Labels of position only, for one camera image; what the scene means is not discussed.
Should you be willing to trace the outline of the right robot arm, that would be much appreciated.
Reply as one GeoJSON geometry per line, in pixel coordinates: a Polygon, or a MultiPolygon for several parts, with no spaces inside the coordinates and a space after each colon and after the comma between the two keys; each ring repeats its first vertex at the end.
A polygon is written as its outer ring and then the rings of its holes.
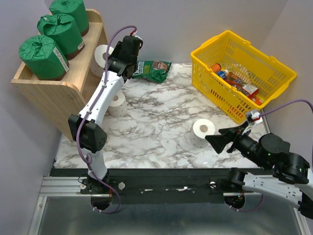
{"type": "Polygon", "coordinates": [[[245,170],[232,167],[226,179],[217,181],[213,188],[231,192],[252,191],[285,201],[298,209],[306,218],[313,217],[313,171],[310,164],[299,154],[290,152],[290,143],[270,133],[258,141],[249,134],[257,122],[244,122],[232,128],[220,129],[217,135],[205,139],[216,153],[220,154],[228,145],[232,153],[241,155],[263,170],[271,170],[278,183],[263,180],[245,170]]]}

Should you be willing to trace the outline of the green roll with picture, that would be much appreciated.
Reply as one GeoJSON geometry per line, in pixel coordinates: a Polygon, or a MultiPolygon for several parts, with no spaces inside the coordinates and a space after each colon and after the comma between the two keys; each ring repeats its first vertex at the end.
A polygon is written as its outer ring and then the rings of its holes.
{"type": "Polygon", "coordinates": [[[45,35],[25,40],[19,57],[39,80],[61,80],[69,71],[69,63],[57,43],[45,35]]]}

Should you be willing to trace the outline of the white dotted roll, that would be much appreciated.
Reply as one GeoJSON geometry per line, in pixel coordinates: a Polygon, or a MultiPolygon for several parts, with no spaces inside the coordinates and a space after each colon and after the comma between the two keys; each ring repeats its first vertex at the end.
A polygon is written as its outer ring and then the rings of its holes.
{"type": "Polygon", "coordinates": [[[97,77],[102,77],[104,73],[107,48],[107,45],[99,45],[95,49],[93,60],[90,65],[90,70],[97,77]]]}
{"type": "Polygon", "coordinates": [[[215,134],[215,125],[208,119],[196,120],[190,129],[190,142],[194,147],[204,148],[208,146],[208,141],[205,139],[207,135],[215,134]]]}
{"type": "Polygon", "coordinates": [[[121,91],[118,91],[116,95],[113,97],[109,107],[108,111],[111,116],[113,117],[123,117],[127,112],[127,102],[124,94],[121,91]]]}

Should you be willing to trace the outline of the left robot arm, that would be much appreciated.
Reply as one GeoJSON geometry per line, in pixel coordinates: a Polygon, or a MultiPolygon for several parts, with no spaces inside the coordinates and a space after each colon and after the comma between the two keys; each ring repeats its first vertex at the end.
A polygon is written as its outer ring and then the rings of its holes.
{"type": "Polygon", "coordinates": [[[142,46],[143,40],[131,35],[119,41],[113,51],[107,50],[104,72],[95,92],[79,114],[68,118],[72,138],[88,167],[88,175],[93,178],[91,187],[97,193],[104,193],[109,186],[105,179],[108,170],[102,153],[107,134],[101,124],[117,92],[136,72],[142,46]]]}

